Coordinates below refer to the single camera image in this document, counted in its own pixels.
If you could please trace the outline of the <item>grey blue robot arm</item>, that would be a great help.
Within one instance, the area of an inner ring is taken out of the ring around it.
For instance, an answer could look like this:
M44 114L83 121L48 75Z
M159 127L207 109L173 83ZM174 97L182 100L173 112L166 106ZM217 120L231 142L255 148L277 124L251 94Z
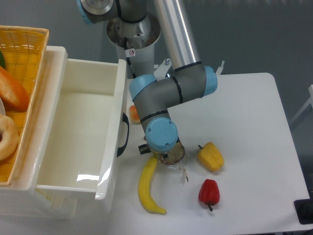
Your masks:
M107 21L107 36L119 59L127 62L129 91L145 133L148 150L163 158L183 157L170 107L204 97L217 89L217 76L204 66L181 0L156 0L156 14L144 0L79 0L86 23ZM174 73L157 79L154 46L163 36Z

